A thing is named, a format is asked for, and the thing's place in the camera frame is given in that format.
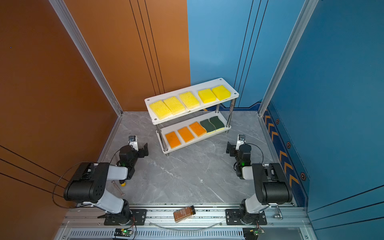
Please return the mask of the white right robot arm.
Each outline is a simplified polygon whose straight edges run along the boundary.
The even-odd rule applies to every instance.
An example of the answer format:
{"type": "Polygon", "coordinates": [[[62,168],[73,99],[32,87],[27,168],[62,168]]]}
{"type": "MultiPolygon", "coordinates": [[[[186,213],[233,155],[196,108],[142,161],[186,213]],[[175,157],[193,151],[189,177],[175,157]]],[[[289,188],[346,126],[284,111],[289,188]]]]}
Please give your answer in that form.
{"type": "Polygon", "coordinates": [[[254,182],[254,194],[242,200],[239,209],[227,209],[228,225],[266,225],[265,210],[289,203],[293,193],[287,177],[278,163],[251,163],[252,145],[238,141],[227,143],[226,153],[235,157],[234,169],[241,180],[254,182]]]}

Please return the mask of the thin yellow sponge sheet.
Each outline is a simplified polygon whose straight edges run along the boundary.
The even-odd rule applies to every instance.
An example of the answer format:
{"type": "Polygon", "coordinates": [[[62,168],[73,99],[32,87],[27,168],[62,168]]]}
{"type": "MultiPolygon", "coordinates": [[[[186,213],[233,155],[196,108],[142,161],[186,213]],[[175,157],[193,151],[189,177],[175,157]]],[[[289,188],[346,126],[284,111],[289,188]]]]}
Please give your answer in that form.
{"type": "Polygon", "coordinates": [[[151,110],[155,113],[158,120],[165,119],[172,115],[172,111],[167,107],[163,101],[157,101],[150,104],[151,110]]]}

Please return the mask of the orange sponge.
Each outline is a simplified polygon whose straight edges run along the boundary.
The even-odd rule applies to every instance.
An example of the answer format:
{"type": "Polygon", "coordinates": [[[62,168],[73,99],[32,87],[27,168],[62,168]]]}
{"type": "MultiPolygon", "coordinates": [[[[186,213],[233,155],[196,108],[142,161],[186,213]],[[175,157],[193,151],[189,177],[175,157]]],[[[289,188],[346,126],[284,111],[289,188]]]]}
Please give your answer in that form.
{"type": "Polygon", "coordinates": [[[182,144],[175,132],[170,132],[165,136],[171,149],[177,148],[182,144]]]}
{"type": "Polygon", "coordinates": [[[193,133],[199,138],[207,133],[207,130],[202,127],[202,125],[198,122],[194,122],[189,125],[189,128],[193,131],[193,133]]]}
{"type": "Polygon", "coordinates": [[[182,137],[185,143],[188,143],[195,139],[194,135],[191,133],[188,127],[183,127],[178,130],[179,135],[182,137]]]}

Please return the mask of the yellow sponge top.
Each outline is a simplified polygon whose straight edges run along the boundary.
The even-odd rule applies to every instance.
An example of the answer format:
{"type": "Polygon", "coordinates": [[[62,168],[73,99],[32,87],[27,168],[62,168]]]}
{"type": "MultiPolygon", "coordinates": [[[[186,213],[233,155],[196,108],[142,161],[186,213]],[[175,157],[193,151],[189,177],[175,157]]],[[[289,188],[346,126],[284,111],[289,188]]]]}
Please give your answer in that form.
{"type": "Polygon", "coordinates": [[[214,95],[219,101],[222,101],[231,97],[231,92],[223,85],[213,88],[212,92],[214,93],[214,95]]]}

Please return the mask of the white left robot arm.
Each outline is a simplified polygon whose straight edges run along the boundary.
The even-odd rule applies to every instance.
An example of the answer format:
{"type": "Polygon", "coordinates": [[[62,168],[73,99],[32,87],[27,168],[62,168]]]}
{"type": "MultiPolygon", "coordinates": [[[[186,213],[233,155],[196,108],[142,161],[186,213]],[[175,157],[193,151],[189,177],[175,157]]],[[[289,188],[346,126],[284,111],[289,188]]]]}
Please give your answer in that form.
{"type": "Polygon", "coordinates": [[[64,190],[64,199],[105,211],[100,218],[105,219],[106,226],[143,225],[146,212],[136,217],[135,212],[130,209],[129,202],[106,190],[106,184],[107,181],[119,181],[121,185],[124,185],[127,180],[132,179],[138,159],[148,155],[148,144],[141,149],[130,144],[120,148],[120,159],[116,165],[80,163],[64,190]]]}

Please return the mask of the green yellow sponge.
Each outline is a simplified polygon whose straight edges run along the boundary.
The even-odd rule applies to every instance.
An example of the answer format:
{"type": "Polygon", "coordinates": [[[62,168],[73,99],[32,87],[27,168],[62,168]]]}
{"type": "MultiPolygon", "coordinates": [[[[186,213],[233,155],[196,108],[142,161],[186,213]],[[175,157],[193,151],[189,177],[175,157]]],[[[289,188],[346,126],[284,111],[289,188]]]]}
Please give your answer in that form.
{"type": "Polygon", "coordinates": [[[216,131],[216,127],[208,119],[200,121],[200,125],[206,130],[207,134],[212,134],[216,131]]]}
{"type": "Polygon", "coordinates": [[[225,128],[224,123],[219,119],[218,116],[209,118],[209,121],[210,121],[210,123],[211,123],[212,125],[214,125],[216,131],[219,131],[219,130],[225,128]]]}

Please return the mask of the yellow sponge bottom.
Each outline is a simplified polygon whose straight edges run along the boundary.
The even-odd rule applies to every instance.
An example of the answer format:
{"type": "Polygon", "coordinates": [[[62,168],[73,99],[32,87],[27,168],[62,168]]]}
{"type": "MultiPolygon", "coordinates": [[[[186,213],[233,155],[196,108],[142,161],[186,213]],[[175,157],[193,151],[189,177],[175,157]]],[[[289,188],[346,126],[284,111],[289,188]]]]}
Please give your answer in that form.
{"type": "Polygon", "coordinates": [[[191,92],[182,93],[179,95],[179,97],[188,110],[191,110],[200,106],[200,102],[191,92]]]}

